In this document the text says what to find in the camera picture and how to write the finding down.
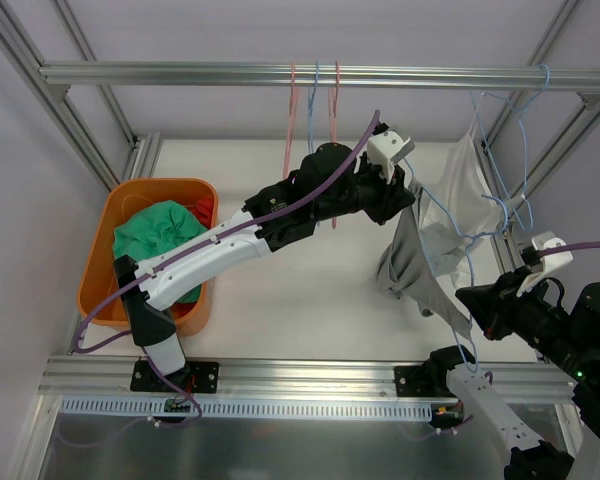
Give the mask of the grey tank top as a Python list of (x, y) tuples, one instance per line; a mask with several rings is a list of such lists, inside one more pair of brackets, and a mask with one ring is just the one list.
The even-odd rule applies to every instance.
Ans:
[(423, 185), (412, 178), (407, 189), (414, 195), (415, 202), (402, 210), (392, 241), (379, 259), (376, 287), (396, 300), (411, 299), (421, 316), (438, 316), (457, 334), (470, 340), (469, 319), (443, 291), (423, 250), (416, 222)]

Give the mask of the pink wire hanger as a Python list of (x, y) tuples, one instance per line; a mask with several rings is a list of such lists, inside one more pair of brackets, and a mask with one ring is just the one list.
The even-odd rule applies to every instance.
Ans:
[(286, 179), (290, 173), (290, 160), (292, 143), (294, 138), (295, 124), (297, 119), (297, 107), (299, 103), (299, 87), (296, 85), (296, 63), (291, 63), (290, 76), (290, 98), (289, 98), (289, 116), (287, 124), (287, 132), (285, 138), (285, 149), (283, 157), (283, 178)]
[(337, 142), (337, 109), (340, 85), (340, 64), (335, 62), (334, 86), (327, 91), (330, 142)]

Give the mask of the red tank top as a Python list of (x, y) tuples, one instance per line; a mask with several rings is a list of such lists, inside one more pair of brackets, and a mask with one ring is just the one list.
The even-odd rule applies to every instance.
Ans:
[[(210, 229), (212, 227), (213, 207), (213, 198), (206, 195), (200, 198), (195, 204), (188, 205), (187, 210), (196, 217), (205, 229)], [(171, 307), (171, 313), (176, 319), (187, 315), (196, 306), (200, 291), (201, 287), (196, 287)]]

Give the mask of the green tank top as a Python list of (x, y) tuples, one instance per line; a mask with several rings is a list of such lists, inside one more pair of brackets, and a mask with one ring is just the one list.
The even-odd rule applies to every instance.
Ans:
[(114, 229), (113, 256), (136, 262), (169, 252), (205, 229), (187, 206), (173, 200), (154, 203)]

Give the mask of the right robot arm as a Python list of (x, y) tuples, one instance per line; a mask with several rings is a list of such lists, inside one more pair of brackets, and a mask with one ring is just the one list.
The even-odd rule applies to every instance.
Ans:
[(466, 348), (430, 354), (418, 377), (434, 394), (455, 396), (497, 450), (507, 479), (600, 479), (600, 282), (586, 285), (572, 311), (545, 301), (545, 285), (522, 292), (521, 267), (491, 285), (457, 290), (457, 299), (491, 340), (516, 335), (575, 383), (572, 401), (583, 424), (576, 455), (556, 449), (530, 429), (485, 374), (464, 373)]

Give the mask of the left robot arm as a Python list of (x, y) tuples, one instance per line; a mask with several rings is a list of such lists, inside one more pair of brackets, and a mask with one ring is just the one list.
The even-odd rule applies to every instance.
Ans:
[(191, 288), (247, 260), (312, 236), (318, 223), (364, 212), (385, 224), (414, 201), (399, 161), (415, 145), (386, 131), (364, 147), (325, 143), (288, 178), (261, 189), (208, 232), (162, 255), (115, 260), (131, 335), (164, 391), (193, 386), (171, 306)]

